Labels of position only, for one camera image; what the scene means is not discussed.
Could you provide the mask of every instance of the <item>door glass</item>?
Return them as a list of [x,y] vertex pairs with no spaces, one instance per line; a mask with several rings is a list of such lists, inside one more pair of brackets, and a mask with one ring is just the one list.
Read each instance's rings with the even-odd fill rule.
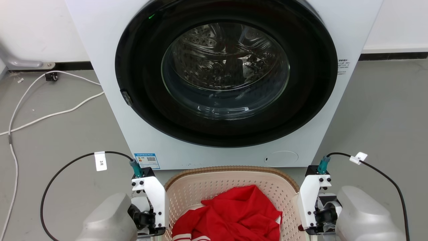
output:
[[213,23],[174,40],[161,72],[168,92],[189,111],[236,120],[273,103],[287,85],[290,67],[284,50],[263,31]]

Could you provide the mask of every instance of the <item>washing machine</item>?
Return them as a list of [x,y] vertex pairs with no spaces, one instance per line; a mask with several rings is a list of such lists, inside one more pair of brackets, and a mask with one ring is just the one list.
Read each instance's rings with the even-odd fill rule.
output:
[[310,165],[382,4],[66,2],[131,152],[153,169]]

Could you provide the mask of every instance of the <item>cable label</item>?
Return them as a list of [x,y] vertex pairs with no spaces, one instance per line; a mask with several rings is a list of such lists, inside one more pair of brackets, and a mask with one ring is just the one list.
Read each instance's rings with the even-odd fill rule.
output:
[[97,172],[107,170],[105,151],[95,152],[94,156],[95,156],[95,167],[97,168]]

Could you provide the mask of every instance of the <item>laundry basket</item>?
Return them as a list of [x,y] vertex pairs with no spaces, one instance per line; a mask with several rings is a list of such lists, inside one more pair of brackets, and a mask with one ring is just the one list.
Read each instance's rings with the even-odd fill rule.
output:
[[281,241],[306,241],[306,232],[298,231],[301,224],[294,203],[299,186],[287,174],[265,167],[220,166],[191,169],[172,177],[165,190],[170,199],[169,223],[171,229],[159,240],[171,241],[172,228],[177,219],[201,200],[212,199],[233,187],[256,185],[282,211]]

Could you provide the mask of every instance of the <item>black cable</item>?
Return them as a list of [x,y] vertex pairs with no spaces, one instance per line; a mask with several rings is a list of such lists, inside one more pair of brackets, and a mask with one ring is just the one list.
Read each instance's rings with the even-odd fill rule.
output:
[[328,154],[327,157],[330,157],[331,155],[342,155],[342,156],[349,157],[349,158],[351,157],[351,155],[348,155],[348,154],[345,154],[342,152],[332,152],[332,153]]
[[[330,154],[327,155],[327,157],[331,156],[331,155],[342,155],[345,157],[351,157],[351,155],[342,153],[342,152],[332,152]],[[385,173],[383,173],[381,170],[375,168],[374,166],[364,162],[364,161],[360,161],[362,164],[370,167],[371,169],[377,171],[378,173],[380,173],[382,176],[384,176],[386,179],[388,179],[397,189],[398,191],[398,195],[400,196],[400,200],[401,200],[401,206],[403,207],[403,216],[404,216],[404,229],[406,231],[406,241],[410,241],[410,234],[409,234],[409,221],[407,219],[407,211],[406,211],[406,204],[404,203],[404,197],[403,194],[401,193],[400,188],[398,187],[398,185],[394,182],[394,180],[392,180],[390,177],[388,177],[388,175],[386,175]]]
[[[130,161],[133,161],[133,159],[131,158],[131,157],[129,157],[128,155],[126,155],[126,154],[123,154],[123,153],[120,153],[120,152],[117,152],[117,151],[105,151],[105,153],[107,153],[107,154],[117,154],[117,155],[121,155],[121,156],[124,156],[124,157],[126,157],[126,158],[128,158]],[[62,172],[62,171],[64,171],[64,169],[66,169],[69,165],[71,165],[71,164],[73,164],[74,162],[76,162],[76,161],[78,161],[78,160],[80,160],[80,159],[82,159],[82,158],[84,158],[84,157],[88,157],[88,156],[92,156],[92,155],[94,155],[95,153],[88,153],[88,154],[85,154],[85,155],[83,155],[83,156],[80,156],[80,157],[78,157],[78,158],[76,158],[76,159],[74,159],[74,160],[72,160],[71,162],[69,162],[67,165],[65,165],[63,168],[61,168],[54,176],[53,176],[53,178],[51,179],[51,181],[48,183],[48,185],[46,186],[46,189],[45,189],[45,192],[43,193],[43,196],[42,196],[42,202],[40,203],[40,222],[42,223],[42,227],[43,227],[43,229],[44,229],[44,231],[45,231],[45,233],[53,240],[53,241],[59,241],[58,239],[56,239],[49,231],[48,231],[48,229],[46,228],[46,225],[45,225],[45,219],[44,219],[44,217],[43,217],[43,207],[44,207],[44,205],[45,205],[45,198],[46,198],[46,194],[47,194],[47,192],[48,192],[48,190],[49,190],[49,187],[51,186],[51,184],[52,184],[52,182],[55,180],[55,178]]]

